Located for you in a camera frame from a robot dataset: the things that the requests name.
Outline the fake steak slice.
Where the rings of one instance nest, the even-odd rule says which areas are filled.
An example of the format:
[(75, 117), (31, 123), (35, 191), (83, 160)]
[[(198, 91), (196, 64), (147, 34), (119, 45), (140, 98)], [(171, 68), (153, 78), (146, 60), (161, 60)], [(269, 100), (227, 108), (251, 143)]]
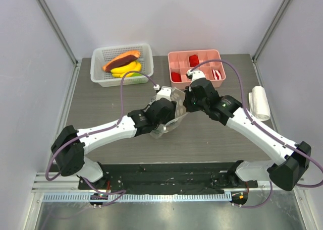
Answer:
[(117, 57), (109, 61), (107, 64), (105, 64), (102, 67), (102, 70), (104, 72), (110, 72), (114, 68), (128, 65), (129, 63), (140, 58), (140, 56), (141, 56), (141, 52), (138, 50), (127, 51), (125, 53), (118, 55)]

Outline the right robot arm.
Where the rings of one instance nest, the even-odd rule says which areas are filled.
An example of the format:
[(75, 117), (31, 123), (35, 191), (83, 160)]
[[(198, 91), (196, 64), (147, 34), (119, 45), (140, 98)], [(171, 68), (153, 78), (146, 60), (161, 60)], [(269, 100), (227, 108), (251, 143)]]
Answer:
[(285, 191), (293, 190), (309, 167), (309, 160), (296, 152), (309, 156), (311, 147), (306, 142), (296, 144), (262, 125), (234, 97), (220, 96), (206, 78), (193, 81), (184, 92), (187, 112), (204, 112), (210, 119), (245, 136), (270, 157), (269, 161), (238, 161), (228, 174), (230, 185), (239, 187), (247, 181), (271, 181)]

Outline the fake green leaf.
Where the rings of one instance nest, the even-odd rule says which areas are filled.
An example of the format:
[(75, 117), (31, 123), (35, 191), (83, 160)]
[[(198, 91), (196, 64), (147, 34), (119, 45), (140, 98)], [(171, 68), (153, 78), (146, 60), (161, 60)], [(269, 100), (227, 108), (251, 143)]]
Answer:
[(133, 74), (131, 75), (131, 77), (137, 77), (137, 76), (142, 76), (142, 74), (140, 74), (140, 73), (133, 73)]

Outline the fake yellow banana bunch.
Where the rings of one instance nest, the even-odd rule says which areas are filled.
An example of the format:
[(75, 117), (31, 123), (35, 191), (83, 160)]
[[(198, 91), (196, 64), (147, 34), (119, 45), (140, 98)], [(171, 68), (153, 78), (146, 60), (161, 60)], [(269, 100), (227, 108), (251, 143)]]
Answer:
[(121, 78), (127, 72), (133, 71), (132, 73), (129, 73), (127, 75), (127, 77), (130, 77), (133, 73), (135, 73), (135, 71), (136, 72), (141, 71), (141, 68), (142, 68), (142, 64), (140, 62), (133, 61), (133, 62), (129, 63), (128, 65), (112, 69), (111, 74), (113, 77)]

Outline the clear zip top bag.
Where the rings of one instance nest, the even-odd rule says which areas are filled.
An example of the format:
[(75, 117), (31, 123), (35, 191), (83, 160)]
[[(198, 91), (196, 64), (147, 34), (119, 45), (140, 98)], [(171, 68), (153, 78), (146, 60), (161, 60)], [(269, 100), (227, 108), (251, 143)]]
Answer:
[(177, 128), (187, 115), (186, 108), (183, 104), (185, 99), (184, 91), (176, 87), (162, 86), (156, 96), (153, 97), (150, 104), (161, 99), (166, 99), (167, 101), (172, 102), (174, 109), (170, 115), (170, 119), (166, 119), (166, 122), (159, 123), (157, 128), (150, 132), (150, 135), (155, 139), (158, 139), (163, 134), (171, 132)]

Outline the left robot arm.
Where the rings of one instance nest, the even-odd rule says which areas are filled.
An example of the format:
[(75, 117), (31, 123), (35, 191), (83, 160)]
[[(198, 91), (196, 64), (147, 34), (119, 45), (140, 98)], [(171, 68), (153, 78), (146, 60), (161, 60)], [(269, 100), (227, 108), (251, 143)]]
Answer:
[(99, 162), (85, 157), (89, 152), (112, 142), (149, 134), (159, 125), (175, 118), (176, 103), (167, 99), (152, 102), (144, 109), (133, 110), (120, 120), (94, 128), (76, 130), (72, 125), (60, 132), (51, 147), (59, 176), (77, 175), (96, 189), (107, 185), (107, 174)]

